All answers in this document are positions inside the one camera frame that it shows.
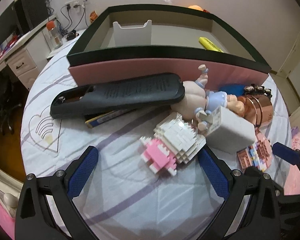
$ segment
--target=blue gripper pad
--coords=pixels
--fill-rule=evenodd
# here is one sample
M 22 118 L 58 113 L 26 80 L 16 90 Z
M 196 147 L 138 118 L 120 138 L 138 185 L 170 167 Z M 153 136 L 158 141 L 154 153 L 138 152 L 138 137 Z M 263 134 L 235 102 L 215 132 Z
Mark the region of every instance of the blue gripper pad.
M 198 159 L 217 195 L 226 200 L 229 196 L 229 182 L 226 176 L 204 148 L 199 151 Z
M 272 153 L 292 165 L 300 164 L 300 155 L 297 151 L 276 142 L 272 146 Z
M 98 157 L 99 152 L 97 148 L 89 146 L 81 157 L 73 161 L 66 169 L 66 174 L 71 176 L 68 179 L 67 191 L 70 199 L 79 196 L 91 172 L 98 163 Z

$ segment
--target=desk drawer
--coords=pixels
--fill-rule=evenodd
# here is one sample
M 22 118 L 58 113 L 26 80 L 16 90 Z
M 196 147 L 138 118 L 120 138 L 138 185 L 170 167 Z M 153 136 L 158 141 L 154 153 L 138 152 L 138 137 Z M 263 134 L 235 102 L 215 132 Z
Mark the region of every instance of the desk drawer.
M 40 70 L 38 68 L 34 68 L 29 70 L 28 72 L 18 76 L 19 80 L 22 82 L 22 84 L 30 90 L 32 88 L 33 83 L 37 79 L 37 77 L 40 74 Z
M 17 77 L 36 67 L 35 62 L 26 49 L 10 58 L 7 64 Z

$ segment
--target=plastic bottle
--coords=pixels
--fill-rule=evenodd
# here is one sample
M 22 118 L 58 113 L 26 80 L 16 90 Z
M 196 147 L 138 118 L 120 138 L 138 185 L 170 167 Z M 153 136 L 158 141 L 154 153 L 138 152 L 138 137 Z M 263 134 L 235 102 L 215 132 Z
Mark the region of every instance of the plastic bottle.
M 60 48 L 63 45 L 62 37 L 53 21 L 47 23 L 47 29 L 50 33 L 50 40 L 54 49 Z

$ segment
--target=white cabinet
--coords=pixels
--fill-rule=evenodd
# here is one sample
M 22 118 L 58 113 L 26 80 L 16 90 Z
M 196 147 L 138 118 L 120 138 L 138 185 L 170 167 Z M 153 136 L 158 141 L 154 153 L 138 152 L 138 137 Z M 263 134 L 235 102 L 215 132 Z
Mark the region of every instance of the white cabinet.
M 16 55 L 13 55 L 7 61 L 7 64 L 17 77 L 37 66 L 27 49 L 23 49 Z
M 22 84 L 30 90 L 48 63 L 47 57 L 50 52 L 43 33 L 40 31 L 16 54 L 13 54 L 7 60 L 7 64 Z
M 40 74 L 39 68 L 34 68 L 21 76 L 18 76 L 19 80 L 22 82 L 22 84 L 30 90 L 32 88 L 33 83 L 37 79 L 38 75 Z

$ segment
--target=drawer handle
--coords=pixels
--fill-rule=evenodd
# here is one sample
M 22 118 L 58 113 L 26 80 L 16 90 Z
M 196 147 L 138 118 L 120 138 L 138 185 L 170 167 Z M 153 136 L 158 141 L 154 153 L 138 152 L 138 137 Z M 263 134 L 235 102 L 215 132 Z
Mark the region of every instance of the drawer handle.
M 24 64 L 24 62 L 20 66 L 17 66 L 16 69 L 21 68 L 23 64 Z

